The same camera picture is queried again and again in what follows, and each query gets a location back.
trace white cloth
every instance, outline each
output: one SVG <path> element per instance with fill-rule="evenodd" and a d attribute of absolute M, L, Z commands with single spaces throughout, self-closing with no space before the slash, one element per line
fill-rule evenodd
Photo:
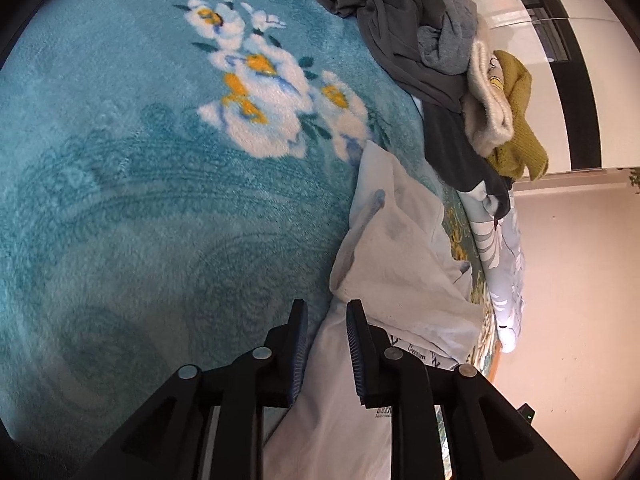
<path fill-rule="evenodd" d="M 296 403 L 263 450 L 265 480 L 388 480 L 391 418 L 360 405 L 346 306 L 334 300 L 306 363 Z"/>
<path fill-rule="evenodd" d="M 513 113 L 504 95 L 502 67 L 488 46 L 488 27 L 478 16 L 478 33 L 466 72 L 468 92 L 462 97 L 465 133 L 478 155 L 513 137 Z"/>
<path fill-rule="evenodd" d="M 464 362 L 478 340 L 482 308 L 467 300 L 468 262 L 451 256 L 440 200 L 398 160 L 367 141 L 350 231 L 332 270 L 335 294 L 309 352 L 302 390 L 264 448 L 266 480 L 388 480 L 391 418 L 367 410 L 355 390 L 345 302 L 361 299 L 370 323 L 433 364 Z"/>
<path fill-rule="evenodd" d="M 468 300 L 470 265 L 451 256 L 443 216 L 431 191 L 367 141 L 329 288 L 345 303 L 362 300 L 371 324 L 463 363 L 482 309 Z"/>

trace wall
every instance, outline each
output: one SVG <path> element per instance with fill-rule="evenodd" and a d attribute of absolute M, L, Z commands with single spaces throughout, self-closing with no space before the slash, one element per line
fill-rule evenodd
<path fill-rule="evenodd" d="M 495 385 L 536 410 L 534 427 L 582 480 L 611 480 L 640 428 L 640 196 L 604 187 L 516 206 L 527 307 Z"/>
<path fill-rule="evenodd" d="M 598 110 L 603 168 L 640 165 L 640 52 L 604 0 L 561 0 Z"/>

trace clothing pile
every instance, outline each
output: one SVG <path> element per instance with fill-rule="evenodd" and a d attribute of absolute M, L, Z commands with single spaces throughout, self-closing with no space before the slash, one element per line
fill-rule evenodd
<path fill-rule="evenodd" d="M 513 351 L 524 307 L 524 256 L 511 186 L 525 170 L 535 180 L 548 168 L 525 119 L 529 72 L 511 54 L 492 51 L 472 0 L 317 1 L 343 18 L 356 17 L 374 59 L 416 101 L 425 158 L 459 193 L 502 349 Z M 331 274 L 334 302 L 300 396 L 265 448 L 266 478 L 311 480 L 320 470 L 328 479 L 389 477 L 390 419 L 360 406 L 345 303 L 361 299 L 369 322 L 385 328 L 392 344 L 438 356 L 443 367 L 465 362 L 480 313 L 470 303 L 469 264 L 452 258 L 441 223 L 438 198 L 368 142 L 351 229 Z"/>
<path fill-rule="evenodd" d="M 490 47 L 472 0 L 317 0 L 355 16 L 374 59 L 417 102 L 425 158 L 471 221 L 503 351 L 520 335 L 524 258 L 512 183 L 543 176 L 548 156 L 525 119 L 531 76 Z"/>

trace fleece blanket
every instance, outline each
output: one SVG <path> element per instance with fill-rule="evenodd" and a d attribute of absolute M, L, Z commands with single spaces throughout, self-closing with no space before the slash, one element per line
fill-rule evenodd
<path fill-rule="evenodd" d="M 315 0 L 49 0 L 0 72 L 12 437 L 80 464 L 175 369 L 260 345 L 294 298 L 313 335 L 367 139 L 455 197 L 412 99 Z"/>

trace gray clothing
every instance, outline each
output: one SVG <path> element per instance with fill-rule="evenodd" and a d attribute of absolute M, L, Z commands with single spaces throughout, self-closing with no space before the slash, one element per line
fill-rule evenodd
<path fill-rule="evenodd" d="M 471 46 L 476 36 L 476 4 L 473 0 L 442 0 L 445 5 L 442 27 L 418 28 L 422 62 L 443 74 L 466 72 Z"/>
<path fill-rule="evenodd" d="M 418 27 L 441 28 L 442 0 L 318 0 L 329 12 L 355 14 L 363 40 L 374 59 L 398 85 L 428 103 L 460 113 L 466 91 L 464 75 L 446 75 L 424 65 Z"/>

